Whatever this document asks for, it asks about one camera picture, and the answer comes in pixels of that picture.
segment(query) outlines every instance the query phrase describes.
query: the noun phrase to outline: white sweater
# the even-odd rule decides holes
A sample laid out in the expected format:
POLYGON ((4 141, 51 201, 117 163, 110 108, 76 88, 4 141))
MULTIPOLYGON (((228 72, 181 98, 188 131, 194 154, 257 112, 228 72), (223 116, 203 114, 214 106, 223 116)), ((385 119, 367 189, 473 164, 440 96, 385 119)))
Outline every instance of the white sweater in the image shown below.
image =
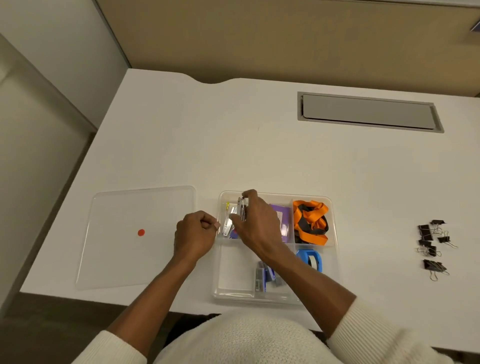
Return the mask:
MULTIPOLYGON (((328 345, 330 350, 293 321, 257 310, 231 311, 185 332, 160 352, 155 363, 452 363, 358 299, 328 345)), ((102 331, 74 361, 86 363, 146 364, 146 358, 102 331)))

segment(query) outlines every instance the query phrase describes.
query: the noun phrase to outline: white desk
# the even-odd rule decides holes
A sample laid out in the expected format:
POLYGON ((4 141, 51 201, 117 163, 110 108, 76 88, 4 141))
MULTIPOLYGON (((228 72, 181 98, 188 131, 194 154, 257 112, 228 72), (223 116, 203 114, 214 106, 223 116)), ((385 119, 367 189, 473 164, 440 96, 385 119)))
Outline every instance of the white desk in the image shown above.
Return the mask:
MULTIPOLYGON (((119 304, 141 292, 75 289, 97 192, 193 185, 212 214, 223 190, 325 195, 344 285, 432 346, 480 352, 479 156, 480 99, 128 70, 22 292, 119 304), (434 102, 445 133, 297 121, 298 91, 434 102), (434 218, 459 246, 439 247, 451 275, 438 282, 415 251, 416 226, 434 218)), ((213 300, 211 265, 199 262, 172 311, 235 307, 213 300)), ((304 309, 264 309, 318 329, 304 309)))

